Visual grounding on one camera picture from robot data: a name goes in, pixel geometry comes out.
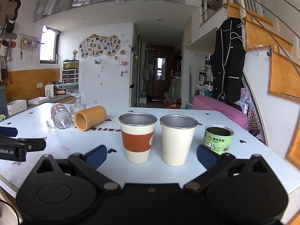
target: black drawer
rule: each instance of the black drawer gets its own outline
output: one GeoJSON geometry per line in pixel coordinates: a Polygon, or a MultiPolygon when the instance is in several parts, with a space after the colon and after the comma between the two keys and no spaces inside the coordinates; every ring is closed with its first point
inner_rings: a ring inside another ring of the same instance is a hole
{"type": "Polygon", "coordinates": [[[62,74],[74,74],[75,73],[75,70],[65,70],[62,72],[62,74]]]}
{"type": "Polygon", "coordinates": [[[65,84],[65,83],[74,83],[74,81],[75,81],[74,79],[63,79],[62,83],[63,84],[65,84]]]}
{"type": "Polygon", "coordinates": [[[63,75],[62,78],[63,79],[74,79],[75,78],[75,74],[63,75]]]}

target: teal basket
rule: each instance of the teal basket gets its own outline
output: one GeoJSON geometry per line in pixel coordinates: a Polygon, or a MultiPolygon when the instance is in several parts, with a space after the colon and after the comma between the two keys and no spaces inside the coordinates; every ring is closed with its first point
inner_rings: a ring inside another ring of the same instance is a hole
{"type": "Polygon", "coordinates": [[[210,92],[210,91],[204,91],[204,95],[212,98],[212,92],[210,92]]]}

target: white table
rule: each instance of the white table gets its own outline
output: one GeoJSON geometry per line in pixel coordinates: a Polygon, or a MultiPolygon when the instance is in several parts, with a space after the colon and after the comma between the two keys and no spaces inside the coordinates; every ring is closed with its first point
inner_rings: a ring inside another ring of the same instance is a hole
{"type": "Polygon", "coordinates": [[[44,151],[27,153],[26,162],[0,160],[0,186],[14,197],[42,155],[52,154],[54,158],[62,159],[67,158],[75,152],[87,153],[101,144],[105,145],[107,150],[113,148],[117,152],[108,153],[106,161],[98,168],[98,171],[121,186],[126,182],[130,182],[179,183],[182,187],[185,183],[206,171],[197,160],[196,149],[203,142],[205,126],[211,124],[227,126],[234,131],[233,141],[229,150],[231,154],[237,158],[250,158],[252,154],[259,153],[271,166],[288,194],[300,187],[300,175],[295,168],[281,159],[254,136],[216,111],[105,107],[107,118],[111,119],[111,121],[104,121],[97,125],[96,130],[90,129],[82,132],[73,125],[65,130],[58,128],[48,129],[46,121],[50,118],[52,105],[51,103],[44,103],[0,123],[0,126],[17,128],[17,138],[47,137],[46,149],[44,151]],[[133,164],[127,161],[125,157],[121,132],[119,132],[120,123],[118,117],[129,111],[150,113],[158,119],[150,157],[143,164],[133,164]],[[180,167],[169,166],[162,160],[161,126],[159,119],[164,115],[170,114],[190,116],[202,124],[196,128],[187,160],[180,167]]]}

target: can label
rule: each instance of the can label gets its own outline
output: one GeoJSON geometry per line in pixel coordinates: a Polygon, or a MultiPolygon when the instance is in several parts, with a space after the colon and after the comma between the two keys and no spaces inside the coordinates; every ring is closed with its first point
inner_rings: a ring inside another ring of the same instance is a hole
{"type": "Polygon", "coordinates": [[[229,151],[232,136],[220,137],[205,131],[203,145],[221,155],[229,151]]]}

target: screw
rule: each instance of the screw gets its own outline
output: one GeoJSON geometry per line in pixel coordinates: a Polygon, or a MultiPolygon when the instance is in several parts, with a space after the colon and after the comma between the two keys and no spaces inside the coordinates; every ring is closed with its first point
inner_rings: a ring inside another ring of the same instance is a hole
{"type": "Polygon", "coordinates": [[[155,188],[149,188],[148,189],[148,192],[150,192],[150,193],[154,193],[156,190],[155,190],[155,188]]]}
{"type": "Polygon", "coordinates": [[[103,188],[106,190],[116,190],[119,187],[115,182],[107,182],[103,185],[103,188]]]}
{"type": "Polygon", "coordinates": [[[199,189],[201,186],[200,186],[200,184],[197,183],[197,182],[189,182],[189,183],[187,183],[187,184],[185,185],[185,187],[186,187],[187,189],[190,189],[190,190],[197,190],[197,189],[199,189]]]}

